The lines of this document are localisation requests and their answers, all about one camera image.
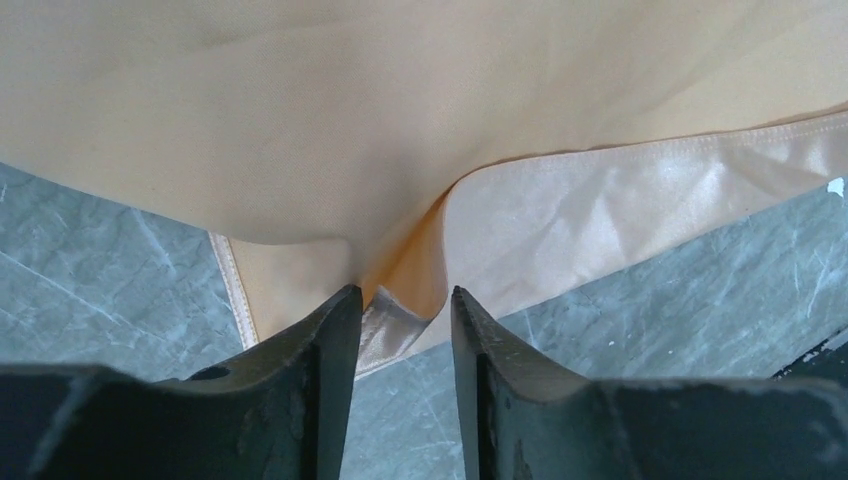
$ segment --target cream-colored cloth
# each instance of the cream-colored cloth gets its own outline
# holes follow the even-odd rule
[[[848,4],[839,0],[43,0],[0,9],[0,145],[10,162],[231,237],[260,340],[351,279],[368,292],[383,285],[432,318],[449,278],[442,241],[454,238],[443,231],[445,212],[471,202],[479,210],[458,220],[460,237],[480,238],[479,218],[495,222],[483,226],[492,238],[510,237],[525,226],[489,216],[496,205],[533,198],[545,211],[565,189],[545,179],[569,180],[577,168],[562,166],[557,177],[549,163],[514,161],[440,197],[480,167],[750,129],[848,100]],[[587,155],[544,158],[582,165],[596,158]],[[740,184],[767,193],[747,207],[761,208],[844,173],[833,163],[796,180],[761,173],[767,162],[757,158],[718,160],[724,174],[696,203],[713,213],[696,208],[680,230],[656,233],[651,248],[631,248],[644,241],[640,225],[681,208],[667,180],[700,178],[691,173],[703,160],[631,169],[624,165],[640,163],[616,155],[593,174],[603,179],[568,197],[586,199],[569,208],[594,215],[621,185],[637,189],[619,193],[625,213],[609,218],[618,223],[568,226],[583,228],[582,241],[615,267],[744,214],[726,205]],[[502,176],[516,168],[536,169],[536,183]],[[476,193],[460,195],[466,185]],[[466,248],[493,257],[490,276],[533,277],[544,265],[508,259],[565,245],[557,242],[571,237],[556,225],[513,245],[518,256],[488,242]],[[456,241],[464,240],[444,248]],[[570,268],[564,275],[577,283],[605,271]],[[483,303],[512,302],[501,309],[510,310],[575,283],[528,297],[516,282]],[[437,326],[422,340],[445,339]]]

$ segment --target garment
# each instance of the garment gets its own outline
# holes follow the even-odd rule
[[[361,372],[447,339],[452,282],[506,314],[848,172],[798,123],[848,101],[838,0],[3,9],[11,163],[228,237],[247,344],[382,291]]]

